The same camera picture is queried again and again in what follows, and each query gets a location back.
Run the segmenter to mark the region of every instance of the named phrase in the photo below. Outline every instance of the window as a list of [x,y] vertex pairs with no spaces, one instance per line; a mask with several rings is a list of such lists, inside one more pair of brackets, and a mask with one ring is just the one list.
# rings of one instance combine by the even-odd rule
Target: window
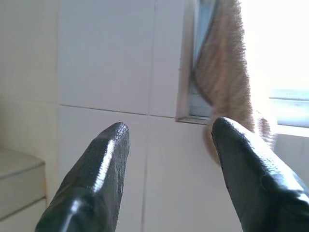
[[[309,3],[261,1],[241,1],[249,73],[269,86],[278,124],[309,127],[309,14],[306,12]],[[207,33],[214,3],[215,0],[195,1],[191,67]],[[187,117],[207,119],[211,107],[191,80],[187,86]]]

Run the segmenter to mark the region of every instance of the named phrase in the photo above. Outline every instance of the tile grout line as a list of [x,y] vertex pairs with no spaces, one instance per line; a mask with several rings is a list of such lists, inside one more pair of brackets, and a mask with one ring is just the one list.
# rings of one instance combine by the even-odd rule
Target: tile grout line
[[14,102],[14,103],[25,103],[25,104],[36,104],[36,105],[50,105],[57,106],[57,102],[52,101],[41,101],[41,100],[23,100],[23,99],[15,99],[15,98],[2,98],[0,97],[0,102]]
[[143,182],[143,195],[142,195],[142,203],[141,203],[141,219],[140,219],[140,232],[144,231],[145,227],[145,212],[146,212],[146,187],[147,187],[147,163],[148,163],[148,141],[149,141],[149,116],[151,109],[151,93],[152,93],[152,84],[154,77],[154,49],[155,49],[155,19],[156,19],[156,11],[157,8],[157,0],[154,0],[154,22],[153,22],[153,32],[152,32],[152,44],[151,44],[151,58],[150,58],[150,75],[148,81],[148,95],[147,95],[147,127],[146,127],[146,151],[145,151],[145,162],[144,162],[144,182]]
[[142,113],[132,113],[132,112],[126,112],[126,111],[117,111],[117,110],[106,110],[106,109],[99,109],[99,108],[85,107],[85,106],[77,106],[77,105],[60,104],[59,106],[65,106],[65,107],[71,107],[71,108],[79,108],[79,109],[88,109],[88,110],[106,111],[106,112],[114,112],[114,113],[122,113],[122,114],[130,114],[130,115],[140,115],[140,116],[151,116],[151,117],[162,117],[162,118],[176,119],[175,117],[169,117],[169,116],[160,116],[160,115],[151,115],[151,114],[142,114]]

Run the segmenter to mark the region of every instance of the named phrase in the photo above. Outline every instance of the wall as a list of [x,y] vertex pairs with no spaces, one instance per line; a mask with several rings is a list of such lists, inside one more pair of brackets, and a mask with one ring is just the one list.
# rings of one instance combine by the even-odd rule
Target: wall
[[56,0],[0,1],[0,145],[46,162],[57,186]]
[[[60,4],[60,179],[101,130],[127,123],[117,231],[241,231],[204,127],[175,122],[186,7],[183,0]],[[309,183],[305,138],[281,135],[276,151]]]
[[[187,2],[61,0],[58,18],[55,0],[30,3],[0,3],[0,142],[46,161],[49,198],[89,142],[123,121],[117,231],[241,231],[203,126],[175,121]],[[307,184],[308,150],[296,136],[276,146]]]

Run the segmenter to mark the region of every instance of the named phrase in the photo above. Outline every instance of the brown towel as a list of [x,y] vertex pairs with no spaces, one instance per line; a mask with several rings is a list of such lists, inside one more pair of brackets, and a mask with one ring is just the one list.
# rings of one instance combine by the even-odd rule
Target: brown towel
[[233,119],[260,135],[273,148],[276,120],[268,115],[268,97],[251,86],[245,59],[244,30],[238,0],[217,0],[193,78],[200,94],[213,107],[206,142],[219,162],[211,138],[217,117]]

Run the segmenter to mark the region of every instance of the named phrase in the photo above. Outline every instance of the white tiled wall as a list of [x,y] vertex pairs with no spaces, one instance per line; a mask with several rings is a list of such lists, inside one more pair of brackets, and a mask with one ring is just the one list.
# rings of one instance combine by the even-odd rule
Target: white tiled wall
[[[33,10],[47,5],[56,9],[56,0],[31,3]],[[32,31],[0,20],[1,30],[5,25],[5,30],[16,28],[24,36],[5,39],[11,47],[32,46],[25,51],[31,54],[29,60],[23,57],[25,62],[15,66],[6,59],[18,50],[0,43],[1,63],[9,64],[9,69],[0,69],[0,141],[43,156],[49,189],[57,188],[100,131],[117,121],[128,124],[131,150],[119,232],[241,231],[221,170],[204,146],[203,126],[175,122],[184,5],[184,0],[60,0],[58,78],[51,68],[56,66],[56,34],[51,33],[56,11],[47,12]],[[27,18],[11,13],[19,21]],[[41,35],[38,31],[51,34],[36,47],[31,41]],[[55,105],[56,98],[61,106]],[[308,146],[306,138],[285,135],[276,146],[307,184]]]

